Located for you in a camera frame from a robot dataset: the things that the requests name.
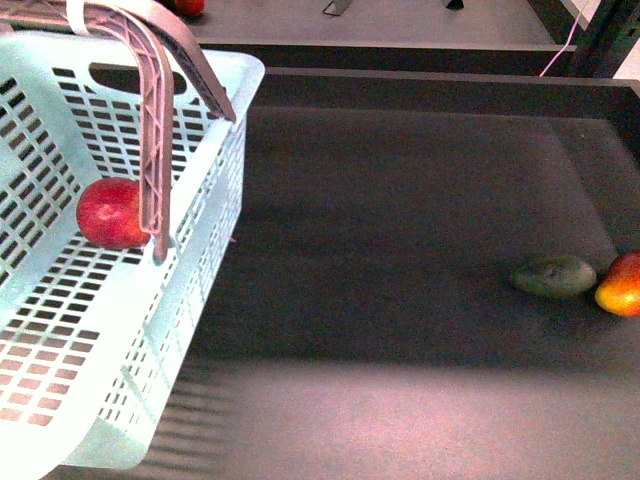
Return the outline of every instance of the basket slot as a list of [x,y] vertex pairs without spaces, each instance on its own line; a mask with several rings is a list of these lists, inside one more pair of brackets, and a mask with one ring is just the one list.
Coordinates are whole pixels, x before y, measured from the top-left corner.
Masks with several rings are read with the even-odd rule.
[[77,197],[80,185],[13,77],[0,85],[0,139],[11,152],[0,174],[6,185],[0,192],[2,287]]

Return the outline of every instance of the plastic basket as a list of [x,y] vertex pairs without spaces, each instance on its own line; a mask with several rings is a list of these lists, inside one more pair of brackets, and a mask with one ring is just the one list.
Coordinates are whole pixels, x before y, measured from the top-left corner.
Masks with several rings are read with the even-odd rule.
[[7,478],[40,478],[60,463],[129,468],[144,458],[240,212],[246,112],[264,75],[253,57],[204,53],[237,121],[214,118],[190,81],[175,96],[173,246],[160,263],[152,244],[88,244],[75,220],[90,183],[140,174],[140,96],[98,84],[89,68],[135,66],[127,47],[55,33],[0,37]]

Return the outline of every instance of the metal bar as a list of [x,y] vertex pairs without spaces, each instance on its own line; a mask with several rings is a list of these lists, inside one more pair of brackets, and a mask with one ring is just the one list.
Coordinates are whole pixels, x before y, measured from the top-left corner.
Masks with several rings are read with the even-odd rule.
[[640,38],[638,0],[602,0],[563,75],[613,78]]

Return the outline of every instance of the black surface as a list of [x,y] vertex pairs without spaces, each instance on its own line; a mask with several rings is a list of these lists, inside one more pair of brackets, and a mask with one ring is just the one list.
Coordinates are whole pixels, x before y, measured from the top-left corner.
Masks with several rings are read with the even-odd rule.
[[[575,17],[567,10],[560,0],[527,0],[533,11],[558,45],[564,45],[569,38]],[[584,30],[580,25],[576,27],[571,45],[576,45]]]
[[[243,52],[267,67],[337,68],[407,72],[539,75],[557,51],[448,48],[332,47],[306,45],[203,44],[205,49]],[[573,47],[548,75],[562,72]]]
[[637,0],[602,2],[572,56],[565,75],[613,78],[640,38]]
[[637,323],[506,282],[532,256],[603,271],[640,245],[620,238],[640,177],[606,120],[256,106],[248,139],[193,355],[637,371]]

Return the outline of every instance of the dark gray table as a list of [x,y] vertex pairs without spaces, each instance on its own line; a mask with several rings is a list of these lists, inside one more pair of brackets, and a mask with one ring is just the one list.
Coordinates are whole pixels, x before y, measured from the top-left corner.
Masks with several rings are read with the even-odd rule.
[[49,478],[635,480],[640,323],[505,277],[640,247],[638,92],[271,71],[147,460]]

